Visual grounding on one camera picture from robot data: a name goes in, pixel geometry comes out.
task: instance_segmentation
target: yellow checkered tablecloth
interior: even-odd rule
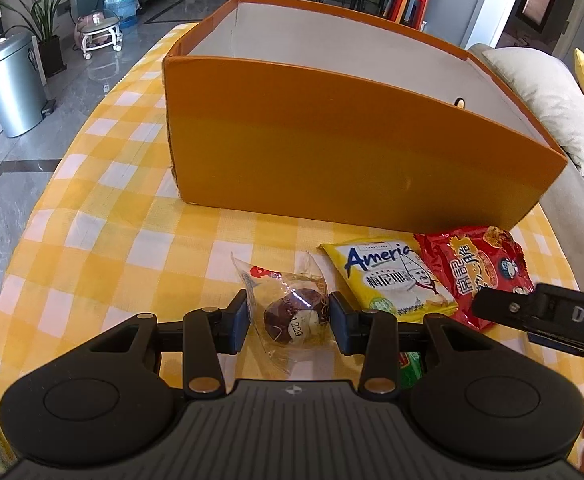
[[[0,295],[0,398],[18,377],[134,313],[154,312],[159,321],[171,321],[201,306],[226,306],[241,288],[230,253],[292,270],[310,251],[333,290],[345,285],[318,245],[388,233],[179,199],[170,170],[161,61],[190,27],[167,34],[104,98],[35,206]],[[195,92],[192,102],[206,106]],[[576,288],[540,206],[512,234],[534,282]],[[512,329],[496,327],[490,335],[558,370],[584,395],[584,360],[534,346]],[[356,379],[361,362],[360,356],[332,355],[294,369],[291,377]],[[223,357],[222,364],[229,383],[235,377],[283,378],[253,330],[244,351]],[[161,374],[179,385],[180,355],[164,356]]]

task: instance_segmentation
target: small stool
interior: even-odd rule
[[[121,50],[123,35],[118,27],[118,16],[105,17],[104,11],[93,12],[80,18],[76,25],[76,33],[81,39],[83,57],[92,57],[91,51],[111,46],[116,52]]]
[[[409,18],[408,27],[415,28],[416,30],[421,30],[421,24],[425,18],[425,10],[427,9],[427,2],[429,0],[416,0],[414,2],[414,9],[412,10],[412,15]]]
[[[409,0],[395,0],[390,14],[390,20],[395,23],[400,23],[407,7]]]

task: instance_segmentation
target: tiled floor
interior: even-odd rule
[[[32,208],[59,159],[103,98],[104,85],[113,88],[172,27],[201,20],[225,1],[156,0],[135,27],[124,31],[121,52],[99,50],[89,61],[80,52],[64,52],[67,70],[48,85],[50,96],[57,101],[54,113],[21,137],[0,135],[0,289]]]

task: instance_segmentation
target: metal trash can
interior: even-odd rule
[[[32,37],[21,32],[0,43],[0,121],[17,137],[43,120],[48,98],[38,75]]]

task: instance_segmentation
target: plant pot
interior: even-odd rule
[[[66,69],[63,63],[61,43],[58,36],[52,36],[51,39],[44,43],[39,43],[38,53],[41,56],[41,64],[43,65],[43,72],[46,77],[51,77]]]

